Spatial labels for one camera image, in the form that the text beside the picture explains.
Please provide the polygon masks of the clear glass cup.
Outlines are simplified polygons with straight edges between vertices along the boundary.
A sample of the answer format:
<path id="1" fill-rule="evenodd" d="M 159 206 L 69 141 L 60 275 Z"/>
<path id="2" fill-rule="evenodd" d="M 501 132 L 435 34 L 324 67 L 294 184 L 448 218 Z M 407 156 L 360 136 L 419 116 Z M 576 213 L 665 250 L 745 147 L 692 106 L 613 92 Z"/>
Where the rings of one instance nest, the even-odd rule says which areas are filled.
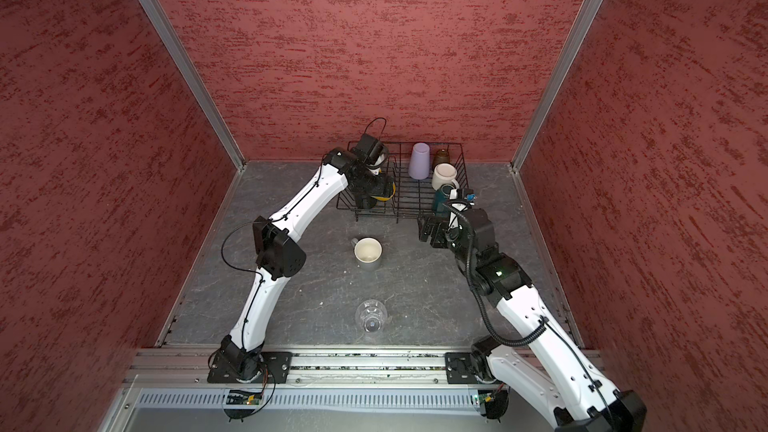
<path id="1" fill-rule="evenodd" d="M 363 301 L 356 309 L 355 319 L 358 326 L 368 334 L 379 333 L 388 320 L 388 311 L 383 302 L 375 299 Z"/>

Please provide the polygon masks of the dark green white-inside mug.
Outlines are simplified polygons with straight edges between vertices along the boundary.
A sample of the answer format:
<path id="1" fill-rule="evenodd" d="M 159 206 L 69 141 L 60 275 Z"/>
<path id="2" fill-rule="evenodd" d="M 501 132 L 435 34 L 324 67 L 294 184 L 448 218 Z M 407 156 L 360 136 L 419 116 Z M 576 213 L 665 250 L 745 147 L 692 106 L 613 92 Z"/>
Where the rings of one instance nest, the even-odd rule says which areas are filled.
<path id="1" fill-rule="evenodd" d="M 443 204 L 451 199 L 452 192 L 456 189 L 453 184 L 443 184 L 435 191 L 432 203 L 432 211 L 438 217 L 445 217 L 449 211 Z"/>

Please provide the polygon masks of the white mug red inside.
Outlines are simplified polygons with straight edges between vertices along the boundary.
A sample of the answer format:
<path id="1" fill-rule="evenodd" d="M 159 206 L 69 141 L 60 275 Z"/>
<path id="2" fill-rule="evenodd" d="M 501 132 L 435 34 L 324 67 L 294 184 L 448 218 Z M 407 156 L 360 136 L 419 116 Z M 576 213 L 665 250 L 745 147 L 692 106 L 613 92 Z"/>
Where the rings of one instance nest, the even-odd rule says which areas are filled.
<path id="1" fill-rule="evenodd" d="M 437 164 L 433 170 L 431 185 L 435 191 L 438 191 L 445 185 L 458 189 L 460 184 L 458 182 L 457 169 L 450 163 Z"/>

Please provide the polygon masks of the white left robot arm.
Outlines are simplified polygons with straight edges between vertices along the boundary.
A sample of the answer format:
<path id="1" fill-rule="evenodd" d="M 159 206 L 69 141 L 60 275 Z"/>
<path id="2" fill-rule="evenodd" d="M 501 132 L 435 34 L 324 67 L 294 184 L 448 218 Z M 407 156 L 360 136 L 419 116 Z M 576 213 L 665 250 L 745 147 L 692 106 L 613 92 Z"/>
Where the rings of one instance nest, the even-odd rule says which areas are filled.
<path id="1" fill-rule="evenodd" d="M 209 383 L 253 383 L 267 377 L 262 358 L 266 330 L 278 299 L 290 278 L 306 262 L 299 241 L 323 208 L 349 189 L 363 197 L 394 186 L 382 171 L 389 151 L 384 145 L 358 144 L 351 150 L 335 148 L 325 154 L 313 177 L 281 209 L 249 223 L 256 252 L 253 286 L 243 310 L 209 358 Z"/>

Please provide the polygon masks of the yellow mug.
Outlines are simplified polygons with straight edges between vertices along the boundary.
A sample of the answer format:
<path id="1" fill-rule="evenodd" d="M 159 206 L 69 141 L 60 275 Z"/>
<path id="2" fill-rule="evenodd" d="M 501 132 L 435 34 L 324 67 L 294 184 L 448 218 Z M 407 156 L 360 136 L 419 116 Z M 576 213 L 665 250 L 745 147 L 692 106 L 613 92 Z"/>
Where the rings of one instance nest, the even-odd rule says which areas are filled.
<path id="1" fill-rule="evenodd" d="M 370 197 L 379 202 L 388 202 L 396 195 L 396 184 L 393 181 L 382 183 L 371 192 Z"/>

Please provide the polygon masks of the small cream mug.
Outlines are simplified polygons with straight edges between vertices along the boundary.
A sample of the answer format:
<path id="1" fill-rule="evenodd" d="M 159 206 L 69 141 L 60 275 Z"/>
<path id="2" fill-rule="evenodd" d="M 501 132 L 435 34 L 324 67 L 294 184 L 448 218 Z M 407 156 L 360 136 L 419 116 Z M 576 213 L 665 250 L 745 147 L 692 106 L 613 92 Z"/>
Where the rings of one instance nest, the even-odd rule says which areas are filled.
<path id="1" fill-rule="evenodd" d="M 375 238 L 353 238 L 353 254 L 357 265 L 365 271 L 373 271 L 380 267 L 383 256 L 382 244 Z"/>

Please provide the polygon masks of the lilac plastic cup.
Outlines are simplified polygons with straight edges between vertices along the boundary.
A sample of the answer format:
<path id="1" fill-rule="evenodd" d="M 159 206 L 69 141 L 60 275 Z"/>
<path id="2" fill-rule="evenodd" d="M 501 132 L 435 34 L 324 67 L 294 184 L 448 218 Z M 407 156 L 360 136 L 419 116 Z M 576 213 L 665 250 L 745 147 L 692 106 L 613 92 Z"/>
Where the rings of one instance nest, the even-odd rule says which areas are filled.
<path id="1" fill-rule="evenodd" d="M 431 171 L 430 146 L 424 142 L 415 143 L 408 165 L 409 176 L 417 181 L 426 180 Z"/>

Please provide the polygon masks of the brown gold textured cup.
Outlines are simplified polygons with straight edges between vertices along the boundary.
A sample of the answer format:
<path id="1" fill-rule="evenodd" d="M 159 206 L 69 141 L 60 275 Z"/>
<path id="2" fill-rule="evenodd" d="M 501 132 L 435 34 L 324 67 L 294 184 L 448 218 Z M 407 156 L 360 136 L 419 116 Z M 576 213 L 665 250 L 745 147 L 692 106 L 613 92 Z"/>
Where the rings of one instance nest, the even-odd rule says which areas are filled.
<path id="1" fill-rule="evenodd" d="M 437 166 L 441 164 L 450 164 L 450 163 L 451 163 L 451 157 L 450 157 L 449 151 L 445 148 L 438 149 L 435 152 L 433 157 L 432 168 L 435 169 Z"/>

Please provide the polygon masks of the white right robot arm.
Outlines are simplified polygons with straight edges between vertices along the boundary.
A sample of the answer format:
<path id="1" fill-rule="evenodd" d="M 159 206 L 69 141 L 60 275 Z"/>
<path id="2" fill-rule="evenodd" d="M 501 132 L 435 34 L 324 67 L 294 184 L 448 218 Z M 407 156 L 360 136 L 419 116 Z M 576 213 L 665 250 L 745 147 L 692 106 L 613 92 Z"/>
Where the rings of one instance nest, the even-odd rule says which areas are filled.
<path id="1" fill-rule="evenodd" d="M 471 373 L 500 382 L 556 431 L 640 431 L 647 407 L 622 391 L 559 325 L 523 268 L 501 252 L 487 213 L 450 201 L 417 220 L 419 239 L 454 254 L 488 337 L 474 344 Z"/>

